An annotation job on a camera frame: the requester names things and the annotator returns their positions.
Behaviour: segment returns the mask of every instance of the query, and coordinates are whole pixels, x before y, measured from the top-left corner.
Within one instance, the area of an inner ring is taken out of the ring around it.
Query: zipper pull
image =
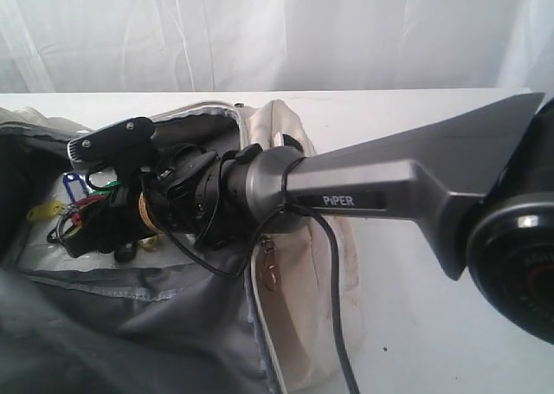
[[[263,259],[261,260],[261,269],[258,270],[258,277],[269,292],[274,292],[279,288],[280,281],[279,267],[275,261],[275,243],[268,236],[262,236],[260,247],[263,251]]]

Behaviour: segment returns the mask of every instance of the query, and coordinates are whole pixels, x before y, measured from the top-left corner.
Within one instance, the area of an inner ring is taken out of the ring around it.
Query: white surface
[[[531,87],[551,0],[0,0],[0,92]]]
[[[227,94],[0,94],[100,127],[207,98],[261,106],[282,98],[320,152],[453,117],[524,89]],[[355,220],[368,336],[354,358],[363,393],[549,393],[554,347],[519,330],[467,274],[444,275],[413,223]],[[345,392],[341,375],[307,393]]]

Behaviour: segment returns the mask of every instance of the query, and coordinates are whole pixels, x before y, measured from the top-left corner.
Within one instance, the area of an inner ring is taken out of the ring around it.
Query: yellow key tag
[[[62,201],[43,203],[42,205],[35,206],[27,212],[27,221],[35,223],[36,221],[53,218],[54,216],[59,215],[62,209]]]

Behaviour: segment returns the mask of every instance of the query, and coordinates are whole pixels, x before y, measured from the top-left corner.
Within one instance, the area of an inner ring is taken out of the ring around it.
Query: bag
[[[244,147],[266,136],[264,108],[256,113],[210,102],[160,114],[153,118],[154,141],[160,148],[195,141],[218,152]],[[280,114],[271,115],[276,122]],[[290,128],[291,137],[312,152],[296,119],[280,132]],[[325,306],[328,244],[312,224],[271,237],[280,271],[275,288],[267,287],[266,242],[235,281],[212,275],[168,242],[154,253],[140,250],[124,266],[95,253],[71,259],[47,244],[44,231],[51,225],[26,222],[25,216],[45,197],[60,196],[60,176],[70,171],[66,144],[84,128],[53,123],[34,110],[0,109],[0,169],[9,173],[0,180],[2,393],[281,393],[338,369]],[[352,347],[363,334],[358,266],[347,223],[333,222],[347,255],[341,295]],[[245,247],[237,243],[203,256],[229,269],[251,256]],[[294,274],[309,283],[302,303],[298,294],[291,298]],[[309,314],[302,313],[306,307]],[[308,335],[308,328],[318,331]]]

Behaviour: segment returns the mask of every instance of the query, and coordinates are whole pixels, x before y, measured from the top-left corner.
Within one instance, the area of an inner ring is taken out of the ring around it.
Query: white curtain
[[[552,0],[0,0],[0,92],[530,87]]]

